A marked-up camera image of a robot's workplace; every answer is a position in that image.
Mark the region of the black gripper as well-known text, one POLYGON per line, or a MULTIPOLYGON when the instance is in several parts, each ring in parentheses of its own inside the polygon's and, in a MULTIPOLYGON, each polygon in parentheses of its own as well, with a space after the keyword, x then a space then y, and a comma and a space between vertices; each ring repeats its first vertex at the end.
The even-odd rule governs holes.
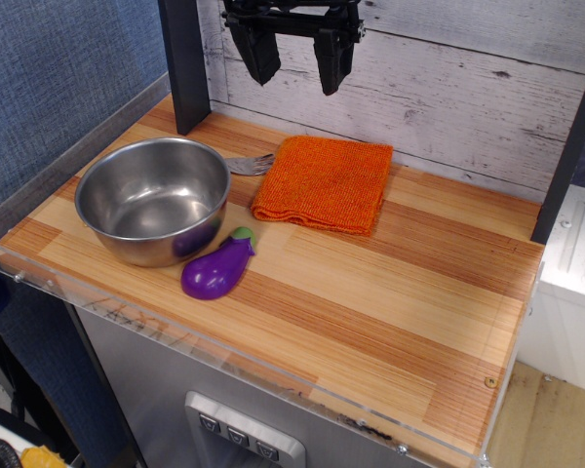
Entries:
POLYGON ((338 91, 365 33, 359 1, 224 1, 222 17, 250 76, 265 85, 281 67, 275 34, 314 37, 322 90, 338 91))

